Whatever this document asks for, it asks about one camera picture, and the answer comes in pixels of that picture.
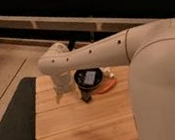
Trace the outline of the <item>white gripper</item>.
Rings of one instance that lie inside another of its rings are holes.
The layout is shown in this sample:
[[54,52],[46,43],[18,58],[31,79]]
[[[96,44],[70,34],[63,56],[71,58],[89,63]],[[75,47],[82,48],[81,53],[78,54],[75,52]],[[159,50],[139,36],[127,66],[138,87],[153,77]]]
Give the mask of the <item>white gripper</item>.
[[67,93],[71,93],[77,98],[79,97],[78,87],[75,84],[71,73],[53,75],[51,80],[56,93],[55,99],[57,103],[60,103],[63,95]]

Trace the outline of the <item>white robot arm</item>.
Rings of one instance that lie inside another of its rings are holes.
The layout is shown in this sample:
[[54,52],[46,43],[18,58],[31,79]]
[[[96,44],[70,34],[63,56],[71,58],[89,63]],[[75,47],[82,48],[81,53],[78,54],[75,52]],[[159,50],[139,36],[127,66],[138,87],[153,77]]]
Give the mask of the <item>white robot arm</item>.
[[128,87],[139,140],[175,140],[175,19],[126,29],[70,51],[56,42],[41,56],[39,70],[55,91],[72,89],[71,70],[129,66]]

